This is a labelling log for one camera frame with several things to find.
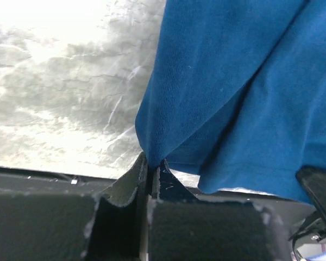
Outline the blue t shirt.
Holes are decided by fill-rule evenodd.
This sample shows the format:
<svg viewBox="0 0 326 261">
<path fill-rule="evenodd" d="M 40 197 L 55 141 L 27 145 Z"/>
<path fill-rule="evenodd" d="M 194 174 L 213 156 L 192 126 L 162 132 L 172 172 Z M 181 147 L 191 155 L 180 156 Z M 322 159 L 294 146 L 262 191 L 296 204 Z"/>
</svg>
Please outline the blue t shirt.
<svg viewBox="0 0 326 261">
<path fill-rule="evenodd" d="M 167 1 L 135 128 L 150 169 L 309 203 L 326 169 L 326 1 Z"/>
</svg>

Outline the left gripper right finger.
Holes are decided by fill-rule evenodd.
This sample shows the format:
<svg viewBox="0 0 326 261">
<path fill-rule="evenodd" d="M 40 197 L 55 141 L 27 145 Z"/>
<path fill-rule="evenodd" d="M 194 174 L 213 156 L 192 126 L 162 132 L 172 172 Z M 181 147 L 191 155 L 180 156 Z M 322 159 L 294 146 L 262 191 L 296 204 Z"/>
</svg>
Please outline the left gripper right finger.
<svg viewBox="0 0 326 261">
<path fill-rule="evenodd" d="M 291 260 L 282 222 L 252 201 L 199 200 L 162 161 L 147 204 L 149 260 Z"/>
</svg>

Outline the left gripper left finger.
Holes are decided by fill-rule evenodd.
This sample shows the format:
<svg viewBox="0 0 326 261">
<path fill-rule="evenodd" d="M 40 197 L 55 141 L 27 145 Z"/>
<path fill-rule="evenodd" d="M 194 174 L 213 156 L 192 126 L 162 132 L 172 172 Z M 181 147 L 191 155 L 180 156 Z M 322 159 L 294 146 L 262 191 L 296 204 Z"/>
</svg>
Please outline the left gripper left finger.
<svg viewBox="0 0 326 261">
<path fill-rule="evenodd" d="M 98 192 L 0 191 L 0 260 L 146 260 L 147 161 Z"/>
</svg>

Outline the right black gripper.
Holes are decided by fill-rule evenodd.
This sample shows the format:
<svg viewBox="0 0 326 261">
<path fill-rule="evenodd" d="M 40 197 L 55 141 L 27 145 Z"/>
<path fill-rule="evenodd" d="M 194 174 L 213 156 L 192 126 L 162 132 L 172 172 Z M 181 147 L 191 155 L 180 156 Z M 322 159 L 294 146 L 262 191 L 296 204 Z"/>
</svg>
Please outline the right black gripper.
<svg viewBox="0 0 326 261">
<path fill-rule="evenodd" d="M 321 213 L 326 224 L 326 169 L 303 166 L 297 172 L 296 179 Z"/>
</svg>

